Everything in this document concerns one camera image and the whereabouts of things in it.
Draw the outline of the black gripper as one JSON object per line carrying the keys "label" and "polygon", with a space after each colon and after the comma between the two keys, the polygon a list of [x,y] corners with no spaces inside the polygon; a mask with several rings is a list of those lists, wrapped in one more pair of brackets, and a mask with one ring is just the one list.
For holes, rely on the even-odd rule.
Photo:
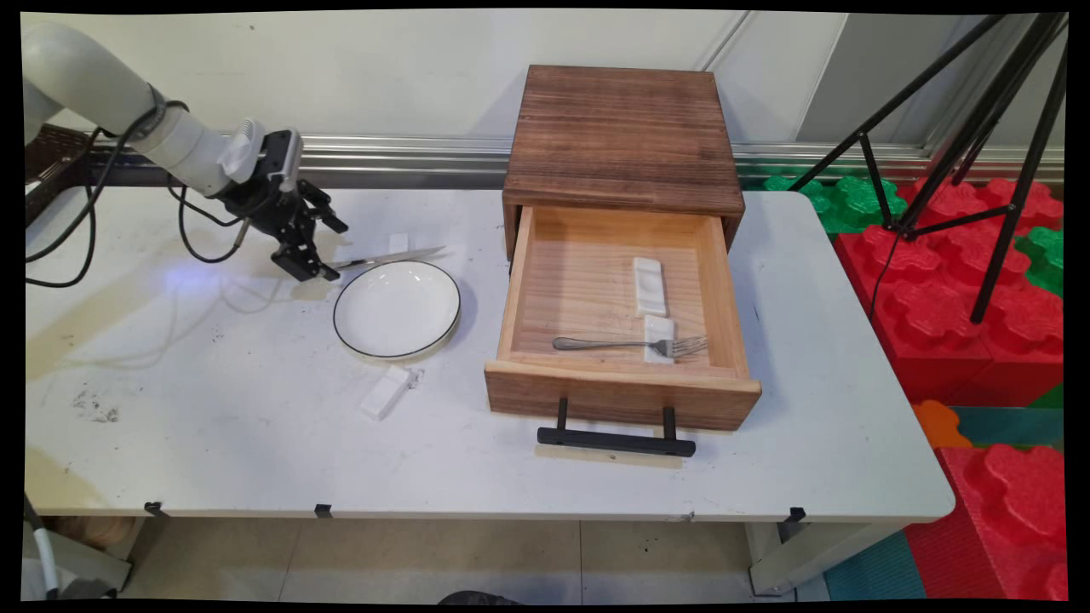
{"label": "black gripper", "polygon": [[335,283],[338,271],[324,263],[314,243],[317,224],[343,235],[349,226],[331,206],[330,194],[307,180],[290,180],[284,175],[257,177],[243,185],[227,187],[217,194],[225,209],[250,223],[250,228],[278,240],[272,264],[296,283],[322,278]]}

